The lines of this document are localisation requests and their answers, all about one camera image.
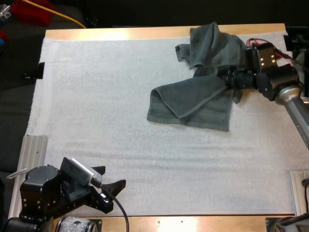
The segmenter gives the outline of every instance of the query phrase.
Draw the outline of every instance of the gray fabric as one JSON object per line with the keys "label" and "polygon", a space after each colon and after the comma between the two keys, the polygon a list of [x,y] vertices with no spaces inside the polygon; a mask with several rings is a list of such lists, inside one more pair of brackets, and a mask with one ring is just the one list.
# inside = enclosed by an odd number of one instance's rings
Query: gray fabric
{"label": "gray fabric", "polygon": [[176,47],[178,61],[185,59],[193,78],[157,87],[151,91],[147,119],[221,131],[229,130],[232,100],[241,92],[227,88],[217,77],[217,67],[243,65],[245,44],[236,35],[221,33],[216,23],[190,30],[190,44]]}

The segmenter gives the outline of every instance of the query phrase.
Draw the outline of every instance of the cable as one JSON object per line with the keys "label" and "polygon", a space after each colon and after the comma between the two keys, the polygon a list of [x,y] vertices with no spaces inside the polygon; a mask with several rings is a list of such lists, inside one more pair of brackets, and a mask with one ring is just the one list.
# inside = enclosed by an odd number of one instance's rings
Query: cable
{"label": "cable", "polygon": [[127,218],[125,209],[122,207],[122,205],[120,204],[120,202],[111,194],[111,192],[109,192],[109,190],[108,190],[106,187],[104,187],[103,185],[101,185],[100,188],[102,189],[102,191],[104,191],[104,193],[106,193],[107,195],[109,195],[109,197],[112,198],[114,202],[116,202],[116,204],[118,205],[118,207],[119,207],[120,210],[122,211],[122,213],[123,213],[123,215],[124,215],[124,217],[125,217],[125,220],[126,220],[126,232],[129,232],[129,231],[130,231],[129,219]]}
{"label": "cable", "polygon": [[305,182],[302,183],[305,188],[305,202],[306,202],[306,213],[309,214],[309,207],[308,207],[308,199],[307,199],[307,185],[309,184],[309,179],[304,180]]}
{"label": "cable", "polygon": [[51,9],[49,9],[49,8],[46,8],[46,7],[41,6],[41,5],[38,5],[38,4],[36,4],[36,3],[34,3],[34,2],[31,2],[31,1],[29,1],[29,0],[22,0],[22,1],[24,1],[24,2],[26,2],[26,3],[28,3],[28,4],[31,4],[31,5],[33,5],[33,6],[36,6],[36,7],[38,7],[38,8],[41,8],[41,9],[43,9],[43,10],[49,11],[49,12],[51,12],[51,13],[54,13],[54,14],[56,14],[56,15],[58,15],[58,16],[63,17],[63,18],[66,18],[66,19],[68,19],[68,20],[70,20],[70,21],[72,21],[72,22],[74,22],[74,23],[77,23],[79,26],[81,26],[81,27],[84,28],[84,29],[86,28],[82,23],[80,23],[79,21],[77,21],[77,20],[74,19],[74,18],[68,17],[68,16],[66,16],[66,15],[64,15],[64,14],[61,14],[61,13],[57,12],[57,11],[53,11],[53,10],[51,10]]}

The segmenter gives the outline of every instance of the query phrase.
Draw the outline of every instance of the white terry cloth surface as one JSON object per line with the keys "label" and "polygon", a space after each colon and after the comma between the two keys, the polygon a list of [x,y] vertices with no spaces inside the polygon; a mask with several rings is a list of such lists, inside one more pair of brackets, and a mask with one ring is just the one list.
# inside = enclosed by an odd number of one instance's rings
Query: white terry cloth surface
{"label": "white terry cloth surface", "polygon": [[[255,37],[285,51],[283,34]],[[309,169],[309,152],[283,106],[247,92],[230,132],[147,121],[154,87],[193,76],[176,58],[183,43],[45,39],[27,130],[49,137],[45,164],[106,165],[105,183],[127,180],[118,199],[129,216],[293,213],[289,171]],[[122,214],[115,205],[108,215]]]}

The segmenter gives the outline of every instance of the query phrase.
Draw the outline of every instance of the gray towel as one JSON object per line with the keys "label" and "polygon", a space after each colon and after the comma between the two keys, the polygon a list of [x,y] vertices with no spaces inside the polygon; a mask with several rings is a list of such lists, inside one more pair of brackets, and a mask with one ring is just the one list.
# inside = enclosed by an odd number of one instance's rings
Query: gray towel
{"label": "gray towel", "polygon": [[153,89],[147,119],[228,131],[232,100],[238,103],[241,92],[228,88],[217,68],[243,66],[244,48],[240,38],[221,33],[216,23],[191,29],[190,44],[178,45],[176,54],[197,70],[193,78]]}

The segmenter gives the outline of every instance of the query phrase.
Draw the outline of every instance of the table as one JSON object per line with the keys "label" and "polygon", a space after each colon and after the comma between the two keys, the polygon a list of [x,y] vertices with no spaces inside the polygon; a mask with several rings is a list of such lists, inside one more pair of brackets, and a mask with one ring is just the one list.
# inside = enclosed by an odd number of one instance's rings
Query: table
{"label": "table", "polygon": [[[132,40],[187,37],[192,27],[117,28],[117,29],[66,29],[47,30],[45,37],[59,40]],[[285,31],[284,24],[220,25],[220,31],[230,34],[258,34]],[[178,216],[130,217],[132,232],[265,232],[265,217],[284,216]],[[122,217],[103,217],[104,232],[126,230]]]}

